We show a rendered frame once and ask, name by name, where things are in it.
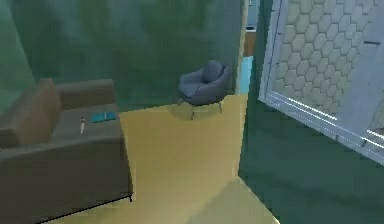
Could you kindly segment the teal flat book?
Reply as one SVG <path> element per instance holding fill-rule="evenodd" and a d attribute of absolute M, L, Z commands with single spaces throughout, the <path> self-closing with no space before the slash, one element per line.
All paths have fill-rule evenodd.
<path fill-rule="evenodd" d="M 102 113 L 96 113 L 91 116 L 91 122 L 92 123 L 98 123 L 98 122 L 104 122 L 104 121 L 111 121 L 115 120 L 117 118 L 115 112 L 102 112 Z"/>

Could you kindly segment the brown wooden cabinet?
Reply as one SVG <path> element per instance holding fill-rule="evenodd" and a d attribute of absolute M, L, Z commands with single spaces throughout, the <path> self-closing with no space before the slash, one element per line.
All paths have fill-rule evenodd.
<path fill-rule="evenodd" d="M 256 42 L 256 31 L 255 30 L 247 30 L 245 33 L 245 41 L 244 41 L 244 57 L 249 57 L 253 55 L 254 46 Z"/>

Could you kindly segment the white framed window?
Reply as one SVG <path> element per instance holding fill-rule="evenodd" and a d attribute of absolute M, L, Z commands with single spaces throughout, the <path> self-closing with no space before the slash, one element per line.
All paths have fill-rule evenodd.
<path fill-rule="evenodd" d="M 259 98 L 384 166 L 384 0 L 274 0 Z"/>

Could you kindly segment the brown sofa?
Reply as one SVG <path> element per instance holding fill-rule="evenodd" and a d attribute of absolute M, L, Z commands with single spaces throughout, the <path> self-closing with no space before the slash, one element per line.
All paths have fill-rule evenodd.
<path fill-rule="evenodd" d="M 117 118 L 92 123 L 102 112 Z M 133 194 L 111 79 L 42 79 L 0 114 L 0 224 L 40 224 Z"/>

